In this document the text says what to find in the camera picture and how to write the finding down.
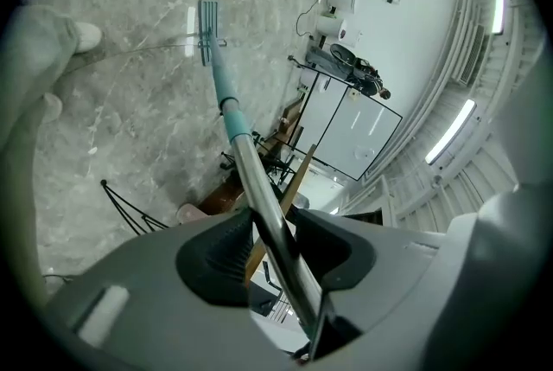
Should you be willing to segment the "white board black frame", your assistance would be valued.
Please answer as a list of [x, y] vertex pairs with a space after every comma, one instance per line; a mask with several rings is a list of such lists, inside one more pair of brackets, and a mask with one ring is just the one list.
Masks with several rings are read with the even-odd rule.
[[324, 168], [360, 180], [390, 142], [403, 117], [338, 80], [313, 69], [301, 72], [306, 92], [289, 145]]

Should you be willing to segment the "teal mop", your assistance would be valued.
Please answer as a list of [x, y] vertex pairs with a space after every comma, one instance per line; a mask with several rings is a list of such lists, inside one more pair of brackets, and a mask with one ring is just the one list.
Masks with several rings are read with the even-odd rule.
[[198, 47], [202, 62], [211, 66], [219, 111], [234, 152], [238, 174], [254, 222], [286, 296], [309, 337], [315, 333], [321, 287], [300, 254], [279, 202], [258, 156], [251, 129], [241, 111], [218, 40], [218, 4], [200, 0], [197, 8]]

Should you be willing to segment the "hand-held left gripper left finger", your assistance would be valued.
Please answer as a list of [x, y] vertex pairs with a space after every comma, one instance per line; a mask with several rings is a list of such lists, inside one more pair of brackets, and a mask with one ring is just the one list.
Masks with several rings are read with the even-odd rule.
[[126, 241], [48, 303], [57, 338], [94, 371], [286, 371], [244, 285], [249, 211]]

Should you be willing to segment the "wooden stand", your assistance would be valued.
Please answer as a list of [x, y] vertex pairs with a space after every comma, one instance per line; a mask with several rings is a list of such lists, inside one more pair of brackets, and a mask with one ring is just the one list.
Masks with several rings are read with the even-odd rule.
[[278, 119], [276, 136], [287, 143], [292, 136], [302, 112], [303, 97], [294, 100], [283, 109]]

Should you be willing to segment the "curved wooden table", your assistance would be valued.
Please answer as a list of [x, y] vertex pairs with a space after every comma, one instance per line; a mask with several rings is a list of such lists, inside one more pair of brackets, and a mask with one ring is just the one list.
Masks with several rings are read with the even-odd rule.
[[[284, 191], [281, 192], [275, 189], [271, 183], [270, 186], [282, 206], [283, 213], [287, 221], [295, 225], [296, 215], [299, 209], [308, 209], [309, 200], [300, 194], [299, 187], [301, 186], [305, 175], [308, 173], [309, 160], [305, 158], [300, 167], [295, 170], [296, 173], [289, 175], [284, 183]], [[198, 206], [199, 210], [205, 214], [221, 214], [229, 212], [237, 203], [239, 197], [244, 193], [243, 185], [240, 189], [235, 188], [230, 183], [229, 176], [219, 185], [206, 199]]]

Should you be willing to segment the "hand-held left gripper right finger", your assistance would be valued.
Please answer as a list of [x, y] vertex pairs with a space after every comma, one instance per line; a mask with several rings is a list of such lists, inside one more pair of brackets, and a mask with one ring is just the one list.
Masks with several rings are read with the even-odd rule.
[[314, 338], [306, 347], [312, 361], [385, 321], [415, 289], [445, 239], [314, 211], [297, 212], [293, 222], [298, 248], [322, 290]]

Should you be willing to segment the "black hairpin table leg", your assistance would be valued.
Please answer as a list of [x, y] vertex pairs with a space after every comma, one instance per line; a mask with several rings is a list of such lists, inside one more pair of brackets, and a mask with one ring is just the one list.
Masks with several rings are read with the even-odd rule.
[[136, 236], [168, 229], [168, 225], [143, 212], [140, 208], [124, 199], [111, 188], [105, 179], [100, 181], [100, 185], [113, 207], [118, 211], [126, 225]]
[[[281, 149], [283, 147], [280, 141], [276, 144], [269, 145], [269, 141], [263, 138], [258, 132], [252, 133], [254, 146], [260, 158], [261, 164], [264, 167], [264, 172], [270, 180], [271, 185], [283, 192], [284, 183], [289, 175], [294, 175], [296, 171], [291, 168], [291, 161], [285, 162], [281, 158]], [[219, 167], [229, 174], [230, 183], [240, 189], [242, 183], [238, 174], [236, 160], [233, 154], [222, 151], [220, 155], [224, 160], [219, 164]]]

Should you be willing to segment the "pale green trousers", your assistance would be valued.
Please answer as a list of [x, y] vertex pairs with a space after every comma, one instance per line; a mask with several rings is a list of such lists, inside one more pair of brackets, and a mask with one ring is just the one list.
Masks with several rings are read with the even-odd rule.
[[33, 165], [46, 93], [78, 46], [76, 24], [45, 6], [23, 6], [0, 39], [0, 249], [35, 308], [48, 300], [36, 241]]

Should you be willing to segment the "ceiling light strip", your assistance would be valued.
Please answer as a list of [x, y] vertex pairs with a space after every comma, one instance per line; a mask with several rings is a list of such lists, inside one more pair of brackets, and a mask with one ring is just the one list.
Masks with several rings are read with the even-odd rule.
[[454, 139], [460, 133], [463, 126], [470, 119], [476, 108], [476, 102], [472, 99], [467, 99], [454, 121], [449, 128], [444, 132], [442, 137], [437, 141], [434, 147], [429, 151], [425, 157], [425, 163], [428, 165], [433, 164], [442, 153], [452, 144]]
[[500, 35], [504, 28], [505, 0], [495, 0], [491, 33]]

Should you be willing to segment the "white ceiling air vent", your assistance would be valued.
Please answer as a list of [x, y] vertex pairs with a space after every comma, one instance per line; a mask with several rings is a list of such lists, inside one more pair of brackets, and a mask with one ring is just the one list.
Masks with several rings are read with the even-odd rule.
[[476, 61], [479, 58], [485, 37], [485, 27], [481, 24], [477, 24], [474, 27], [474, 34], [470, 42], [470, 47], [461, 63], [461, 70], [457, 79], [457, 81], [464, 86], [468, 84], [473, 75]]

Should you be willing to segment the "white shoe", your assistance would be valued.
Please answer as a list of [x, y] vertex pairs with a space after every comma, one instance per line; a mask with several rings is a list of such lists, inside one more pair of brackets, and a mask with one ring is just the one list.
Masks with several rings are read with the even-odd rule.
[[45, 110], [42, 117], [42, 123], [47, 124], [57, 120], [63, 110], [61, 99], [53, 93], [45, 93], [43, 95]]
[[84, 54], [92, 51], [101, 43], [103, 34], [96, 25], [88, 22], [76, 22], [75, 28], [78, 37], [75, 50], [76, 54]]

